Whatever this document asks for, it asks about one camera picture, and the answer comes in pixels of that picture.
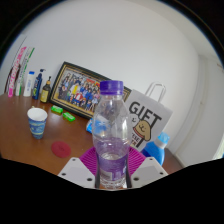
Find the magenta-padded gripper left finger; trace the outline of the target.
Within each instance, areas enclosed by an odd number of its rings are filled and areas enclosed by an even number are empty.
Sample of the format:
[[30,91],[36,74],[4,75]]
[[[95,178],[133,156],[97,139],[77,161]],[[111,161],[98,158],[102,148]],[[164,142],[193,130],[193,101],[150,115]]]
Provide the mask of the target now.
[[84,188],[98,188],[100,180],[95,148],[88,149],[80,158],[70,158],[58,176]]

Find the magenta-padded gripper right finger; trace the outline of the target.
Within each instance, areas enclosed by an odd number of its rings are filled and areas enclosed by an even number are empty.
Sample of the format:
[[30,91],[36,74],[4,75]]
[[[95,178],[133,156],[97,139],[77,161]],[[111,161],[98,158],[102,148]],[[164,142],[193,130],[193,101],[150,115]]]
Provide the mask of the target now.
[[145,157],[138,150],[130,148],[126,177],[128,188],[140,188],[167,175],[154,157]]

